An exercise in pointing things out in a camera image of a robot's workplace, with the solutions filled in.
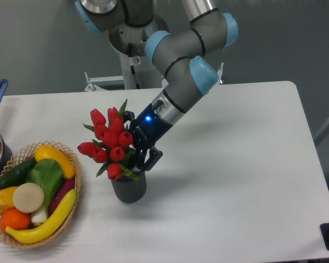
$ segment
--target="tulip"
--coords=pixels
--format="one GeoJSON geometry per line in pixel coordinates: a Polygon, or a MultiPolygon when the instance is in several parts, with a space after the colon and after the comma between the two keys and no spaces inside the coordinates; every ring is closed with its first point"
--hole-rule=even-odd
{"type": "Polygon", "coordinates": [[[95,148],[96,146],[93,142],[83,142],[77,147],[81,154],[87,155],[89,157],[92,157],[95,148]]]}
{"type": "Polygon", "coordinates": [[[90,111],[90,116],[92,118],[94,127],[96,127],[96,125],[99,123],[103,125],[106,124],[106,118],[97,109],[93,109],[92,111],[90,111]]]}
{"type": "Polygon", "coordinates": [[[105,163],[109,159],[107,153],[104,149],[100,147],[96,147],[93,151],[93,159],[97,163],[105,163]]]}
{"type": "Polygon", "coordinates": [[[121,161],[125,155],[123,148],[119,146],[113,147],[110,151],[110,158],[115,162],[121,161]]]}
{"type": "Polygon", "coordinates": [[[107,169],[107,177],[111,180],[118,180],[122,173],[122,168],[118,163],[111,163],[107,169]]]}
{"type": "Polygon", "coordinates": [[[109,119],[109,122],[112,122],[114,118],[118,117],[118,110],[115,107],[109,108],[107,110],[107,117],[109,119]]]}
{"type": "Polygon", "coordinates": [[[114,118],[109,125],[109,130],[116,133],[117,135],[123,132],[123,119],[119,117],[114,118]]]}
{"type": "Polygon", "coordinates": [[[101,123],[98,123],[96,126],[95,126],[95,137],[98,139],[98,140],[101,140],[101,135],[108,131],[109,129],[104,125],[104,124],[101,124],[101,123]]]}
{"type": "Polygon", "coordinates": [[[118,144],[121,147],[127,148],[132,143],[133,143],[133,135],[130,132],[124,131],[118,136],[118,144]]]}
{"type": "Polygon", "coordinates": [[[100,135],[100,140],[108,148],[113,148],[118,145],[118,135],[109,130],[100,135]]]}

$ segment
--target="yellow squash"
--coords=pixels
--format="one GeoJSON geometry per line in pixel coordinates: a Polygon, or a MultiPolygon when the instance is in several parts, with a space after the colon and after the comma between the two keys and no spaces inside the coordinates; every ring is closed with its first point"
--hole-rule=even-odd
{"type": "Polygon", "coordinates": [[[28,230],[14,230],[7,226],[6,232],[23,244],[32,244],[50,237],[63,224],[76,201],[76,190],[70,190],[61,200],[52,215],[40,226],[28,230]]]}
{"type": "Polygon", "coordinates": [[[5,213],[7,210],[14,208],[13,193],[16,191],[17,186],[12,186],[0,190],[0,213],[5,213]]]}
{"type": "Polygon", "coordinates": [[[72,179],[75,176],[76,170],[71,161],[67,158],[67,156],[53,146],[40,146],[35,151],[34,158],[37,162],[42,159],[53,159],[57,161],[61,166],[65,179],[72,179]]]}

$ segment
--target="gray vase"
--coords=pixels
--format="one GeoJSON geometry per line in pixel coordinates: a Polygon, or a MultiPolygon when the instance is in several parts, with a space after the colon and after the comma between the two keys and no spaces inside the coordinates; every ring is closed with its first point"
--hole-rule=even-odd
{"type": "Polygon", "coordinates": [[[119,200],[125,203],[134,203],[141,199],[146,192],[146,178],[144,171],[133,171],[139,180],[133,180],[126,176],[117,181],[111,180],[114,191],[119,200]]]}

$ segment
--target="wicker basket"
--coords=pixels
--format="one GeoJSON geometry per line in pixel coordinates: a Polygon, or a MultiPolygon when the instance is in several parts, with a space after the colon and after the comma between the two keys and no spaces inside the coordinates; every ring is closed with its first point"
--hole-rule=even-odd
{"type": "Polygon", "coordinates": [[[1,172],[1,175],[3,175],[4,173],[6,173],[8,170],[10,170],[12,167],[14,167],[15,165],[21,163],[22,161],[32,158],[35,150],[40,147],[41,145],[49,145],[49,146],[53,146],[55,148],[57,148],[58,150],[60,150],[61,152],[63,152],[69,159],[70,161],[74,164],[75,169],[76,169],[76,176],[75,176],[75,190],[77,193],[77,199],[76,202],[71,210],[71,213],[68,215],[67,219],[64,221],[64,223],[60,226],[60,228],[49,238],[40,241],[38,243],[34,243],[34,244],[22,244],[20,242],[18,242],[15,238],[13,238],[10,235],[7,235],[5,233],[3,233],[1,231],[0,228],[0,241],[2,241],[4,244],[10,245],[13,248],[19,248],[19,249],[32,249],[32,248],[38,248],[41,247],[42,245],[45,245],[49,242],[51,242],[52,240],[54,240],[59,234],[61,234],[63,232],[64,229],[66,229],[67,225],[69,224],[69,222],[71,221],[76,207],[77,207],[77,203],[78,203],[78,199],[79,199],[79,195],[80,195],[80,191],[81,191],[81,184],[82,184],[82,174],[81,174],[81,166],[79,163],[79,160],[76,156],[75,153],[73,153],[73,151],[71,149],[69,149],[68,147],[66,147],[65,145],[61,144],[60,142],[39,142],[37,144],[32,144],[30,146],[28,146],[25,149],[21,149],[21,151],[17,152],[15,156],[11,157],[11,160],[7,162],[7,165],[4,167],[4,170],[1,172]]]}

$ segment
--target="gray floor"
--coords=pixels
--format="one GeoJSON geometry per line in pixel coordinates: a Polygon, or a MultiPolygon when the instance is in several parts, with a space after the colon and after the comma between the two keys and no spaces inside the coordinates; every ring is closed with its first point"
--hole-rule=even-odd
{"type": "MultiPolygon", "coordinates": [[[[154,1],[171,33],[189,28],[179,0],[154,1]]],[[[238,41],[206,56],[230,83],[296,84],[311,133],[329,116],[329,1],[216,1],[240,29],[238,41]]],[[[90,77],[121,74],[107,33],[91,36],[71,0],[0,1],[0,79],[7,95],[81,92],[90,77]]],[[[329,185],[329,136],[317,147],[329,185]]]]}

